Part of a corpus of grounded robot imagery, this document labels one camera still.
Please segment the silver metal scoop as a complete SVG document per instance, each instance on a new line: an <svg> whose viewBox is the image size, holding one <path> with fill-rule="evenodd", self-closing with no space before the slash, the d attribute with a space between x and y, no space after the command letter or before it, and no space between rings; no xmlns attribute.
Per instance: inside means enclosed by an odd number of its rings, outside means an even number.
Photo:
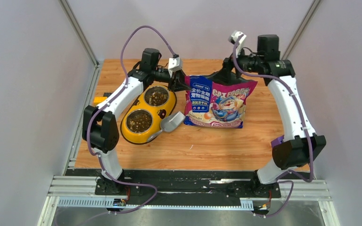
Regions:
<svg viewBox="0 0 362 226"><path fill-rule="evenodd" d="M147 142L152 141L153 139L155 139L157 136L159 136L162 132L172 132L175 129L178 128L178 126L180 126L183 121L185 119L185 115L178 111L177 113L174 113L172 115L169 115L168 117L165 117L161 122L160 122L160 130L154 134L152 134Z"/></svg>

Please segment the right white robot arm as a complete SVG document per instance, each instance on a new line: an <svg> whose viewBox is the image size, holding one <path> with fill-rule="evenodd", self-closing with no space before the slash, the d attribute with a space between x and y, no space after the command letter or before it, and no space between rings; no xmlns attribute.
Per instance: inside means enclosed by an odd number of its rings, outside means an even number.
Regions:
<svg viewBox="0 0 362 226"><path fill-rule="evenodd" d="M257 50L244 53L246 35L234 31L228 41L233 44L230 57L223 61L222 69L211 74L218 81L232 84L242 81L241 75L263 78L276 102L284 130L283 137L274 141L272 159L257 170L250 190L255 196L269 191L286 174L295 174L306 182L314 178L313 162L326 145L324 135L317 135L305 114L297 90L296 73L289 60L280 59L279 37L260 35Z"/></svg>

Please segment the colourful pet food bag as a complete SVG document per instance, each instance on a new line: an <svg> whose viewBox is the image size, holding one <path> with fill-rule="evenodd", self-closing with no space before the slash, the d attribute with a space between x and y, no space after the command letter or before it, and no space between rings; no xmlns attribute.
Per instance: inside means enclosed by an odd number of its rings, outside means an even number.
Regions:
<svg viewBox="0 0 362 226"><path fill-rule="evenodd" d="M184 124L222 129L241 129L246 112L246 100L257 86L257 81L222 85L203 75L185 78L190 86L186 91Z"/></svg>

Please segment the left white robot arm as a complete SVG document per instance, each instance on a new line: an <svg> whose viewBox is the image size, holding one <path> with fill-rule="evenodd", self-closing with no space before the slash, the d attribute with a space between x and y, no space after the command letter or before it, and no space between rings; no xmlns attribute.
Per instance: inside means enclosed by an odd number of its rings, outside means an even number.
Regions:
<svg viewBox="0 0 362 226"><path fill-rule="evenodd" d="M146 48L141 60L126 73L121 86L97 106L89 105L83 111L82 138L87 142L90 154L98 157L102 175L109 179L107 188L113 194L121 194L126 184L120 178L123 168L115 151L120 138L117 118L155 81L167 83L170 91L188 89L180 56L173 54L167 68L159 66L160 57L159 50Z"/></svg>

